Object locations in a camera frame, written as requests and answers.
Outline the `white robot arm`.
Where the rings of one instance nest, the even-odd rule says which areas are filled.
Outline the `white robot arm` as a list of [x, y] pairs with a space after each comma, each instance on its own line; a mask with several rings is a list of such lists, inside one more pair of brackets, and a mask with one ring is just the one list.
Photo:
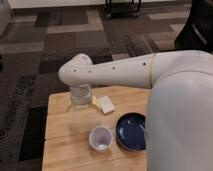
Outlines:
[[159, 52], [100, 64], [78, 54], [58, 76], [71, 91], [85, 84], [148, 89], [148, 171], [213, 171], [212, 53]]

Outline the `translucent grey gripper body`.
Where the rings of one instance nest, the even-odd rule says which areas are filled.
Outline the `translucent grey gripper body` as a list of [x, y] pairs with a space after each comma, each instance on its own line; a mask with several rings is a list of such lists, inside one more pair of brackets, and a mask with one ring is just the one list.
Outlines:
[[70, 99], [76, 105], [85, 105], [92, 100], [92, 90], [89, 84], [70, 88]]

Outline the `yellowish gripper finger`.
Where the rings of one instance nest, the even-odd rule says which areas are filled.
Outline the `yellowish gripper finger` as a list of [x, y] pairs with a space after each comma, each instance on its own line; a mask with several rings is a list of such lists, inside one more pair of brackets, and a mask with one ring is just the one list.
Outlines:
[[73, 104], [70, 104], [70, 105], [68, 105], [68, 107], [66, 108], [66, 111], [67, 112], [70, 112], [70, 111], [72, 111], [74, 109], [74, 105]]
[[100, 109], [99, 101], [98, 101], [98, 99], [95, 96], [92, 96], [92, 105], [94, 105], [95, 107]]

